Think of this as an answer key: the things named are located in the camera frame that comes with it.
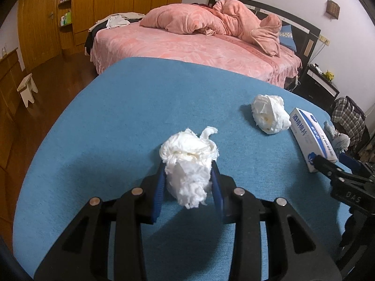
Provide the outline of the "wooden wall ornament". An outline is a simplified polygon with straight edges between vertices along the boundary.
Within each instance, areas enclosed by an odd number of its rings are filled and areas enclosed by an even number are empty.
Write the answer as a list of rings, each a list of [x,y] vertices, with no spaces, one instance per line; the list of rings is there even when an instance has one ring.
[[[326,4],[326,14],[328,14],[331,18],[336,20],[339,19],[340,14],[340,6],[334,2],[333,0],[328,0]]]

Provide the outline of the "pink duvet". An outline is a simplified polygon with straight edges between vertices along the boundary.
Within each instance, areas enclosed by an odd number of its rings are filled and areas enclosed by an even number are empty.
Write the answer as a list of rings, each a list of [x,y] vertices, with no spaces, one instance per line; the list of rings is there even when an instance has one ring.
[[[261,20],[239,0],[220,0],[212,7],[184,3],[160,6],[149,11],[140,25],[174,34],[231,36],[258,46],[269,56],[280,55],[281,19],[270,14]]]

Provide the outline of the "plaid shirt on chair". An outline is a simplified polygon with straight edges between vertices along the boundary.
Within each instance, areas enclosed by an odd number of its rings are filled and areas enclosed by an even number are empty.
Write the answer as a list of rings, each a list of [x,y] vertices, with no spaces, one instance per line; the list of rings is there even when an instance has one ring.
[[[348,96],[340,97],[334,102],[331,121],[338,132],[349,136],[349,150],[353,152],[360,150],[360,146],[363,146],[364,142],[369,139],[365,115]]]

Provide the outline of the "grey knotted sock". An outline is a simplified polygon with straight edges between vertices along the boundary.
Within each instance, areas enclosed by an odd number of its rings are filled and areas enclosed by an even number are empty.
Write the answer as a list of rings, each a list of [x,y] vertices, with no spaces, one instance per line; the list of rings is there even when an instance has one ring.
[[[334,126],[327,121],[324,122],[324,130],[331,141],[331,145],[337,155],[344,153],[350,146],[350,137],[347,134],[338,132]]]

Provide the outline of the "black headboard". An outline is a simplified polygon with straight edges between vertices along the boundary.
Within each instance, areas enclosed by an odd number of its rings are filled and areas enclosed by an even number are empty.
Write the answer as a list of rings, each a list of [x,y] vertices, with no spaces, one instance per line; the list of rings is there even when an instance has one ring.
[[[213,7],[220,0],[208,0],[207,5]],[[270,14],[277,15],[283,26],[290,25],[293,40],[296,44],[296,55],[301,59],[303,67],[306,67],[313,54],[313,50],[319,40],[320,29],[311,23],[301,19],[287,11],[281,10],[253,0],[238,0],[251,10],[259,19],[264,19]]]

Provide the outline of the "wooden wardrobe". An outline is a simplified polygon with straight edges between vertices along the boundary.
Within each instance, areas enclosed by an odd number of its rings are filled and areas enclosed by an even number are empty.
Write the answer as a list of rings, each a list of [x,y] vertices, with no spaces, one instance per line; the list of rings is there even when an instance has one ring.
[[[116,12],[147,13],[181,0],[1,0],[1,61],[31,70],[78,49],[89,28]]]

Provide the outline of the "white tissue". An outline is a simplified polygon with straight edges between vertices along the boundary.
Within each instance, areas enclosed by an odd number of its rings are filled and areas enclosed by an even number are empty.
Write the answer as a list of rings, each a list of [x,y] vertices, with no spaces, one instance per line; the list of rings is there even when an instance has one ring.
[[[217,132],[217,128],[207,126],[197,135],[187,128],[161,145],[159,155],[165,165],[167,190],[180,206],[194,209],[205,204],[212,189],[212,163],[219,157],[210,136]]]
[[[250,106],[256,125],[264,133],[272,135],[290,128],[290,116],[281,96],[257,95]]]

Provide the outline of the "white step stool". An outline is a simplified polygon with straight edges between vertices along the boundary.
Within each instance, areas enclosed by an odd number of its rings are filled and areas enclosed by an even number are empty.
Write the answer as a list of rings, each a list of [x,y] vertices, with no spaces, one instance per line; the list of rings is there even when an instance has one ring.
[[[28,108],[29,103],[34,103],[34,93],[38,93],[38,88],[33,80],[32,73],[26,75],[19,86],[17,92],[20,94],[23,104]]]

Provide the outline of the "blue table cloth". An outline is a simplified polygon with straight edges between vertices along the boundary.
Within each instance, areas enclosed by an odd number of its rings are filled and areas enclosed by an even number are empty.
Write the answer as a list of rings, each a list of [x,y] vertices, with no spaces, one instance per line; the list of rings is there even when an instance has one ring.
[[[332,255],[338,253],[348,207],[329,180],[310,173],[291,131],[263,133],[250,103],[278,95],[319,123],[329,115],[280,87],[194,63],[126,58],[94,79],[64,110],[38,148],[22,185],[13,251],[33,275],[78,211],[94,196],[111,200],[140,184],[160,163],[173,134],[217,128],[217,165],[256,197],[287,199]]]

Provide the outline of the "clothes pile on bed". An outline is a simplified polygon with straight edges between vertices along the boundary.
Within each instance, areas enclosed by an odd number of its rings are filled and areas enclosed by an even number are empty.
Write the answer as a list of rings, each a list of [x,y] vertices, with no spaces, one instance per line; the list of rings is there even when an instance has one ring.
[[[90,56],[91,49],[98,31],[102,29],[115,29],[122,26],[128,26],[131,23],[141,21],[145,14],[136,12],[114,13],[97,21],[88,29],[88,36],[85,42],[85,55]]]

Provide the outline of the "white blue medicine box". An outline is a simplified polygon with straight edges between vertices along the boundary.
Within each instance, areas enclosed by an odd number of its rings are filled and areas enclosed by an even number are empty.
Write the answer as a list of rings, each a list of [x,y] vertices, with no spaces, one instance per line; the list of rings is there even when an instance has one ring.
[[[332,163],[338,161],[337,155],[315,116],[295,108],[290,113],[291,131],[301,149],[308,171],[315,173],[313,160],[317,155]]]

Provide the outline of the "yellow plush toy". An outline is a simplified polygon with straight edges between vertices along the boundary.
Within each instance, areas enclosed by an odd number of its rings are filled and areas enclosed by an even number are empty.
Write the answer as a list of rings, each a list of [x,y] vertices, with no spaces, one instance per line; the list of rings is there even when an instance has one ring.
[[[323,76],[330,82],[334,79],[334,74],[332,72],[326,71]]]

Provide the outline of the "black nightstand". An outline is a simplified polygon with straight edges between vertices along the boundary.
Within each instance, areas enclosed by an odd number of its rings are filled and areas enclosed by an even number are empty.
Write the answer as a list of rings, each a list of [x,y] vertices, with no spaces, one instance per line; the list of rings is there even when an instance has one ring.
[[[292,92],[325,110],[329,115],[332,114],[335,100],[339,95],[337,87],[320,74],[313,65],[305,68],[299,78],[299,84]]]

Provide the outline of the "pink bed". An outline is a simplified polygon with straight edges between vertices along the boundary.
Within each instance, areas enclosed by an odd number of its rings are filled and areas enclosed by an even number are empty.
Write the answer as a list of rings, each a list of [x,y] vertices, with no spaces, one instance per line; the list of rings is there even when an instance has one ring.
[[[301,59],[281,46],[279,56],[235,37],[204,34],[179,35],[138,23],[97,32],[90,60],[98,74],[130,57],[149,57],[196,63],[246,75],[281,88],[302,68]]]

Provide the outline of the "blue pillow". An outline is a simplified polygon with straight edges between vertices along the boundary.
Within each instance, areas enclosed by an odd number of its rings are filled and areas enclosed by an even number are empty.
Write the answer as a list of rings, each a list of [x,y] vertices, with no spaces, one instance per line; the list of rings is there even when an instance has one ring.
[[[281,30],[279,33],[279,41],[280,44],[284,47],[287,47],[293,52],[297,52],[297,47],[294,42],[293,34],[292,34],[292,26],[291,25],[285,25],[281,26]]]

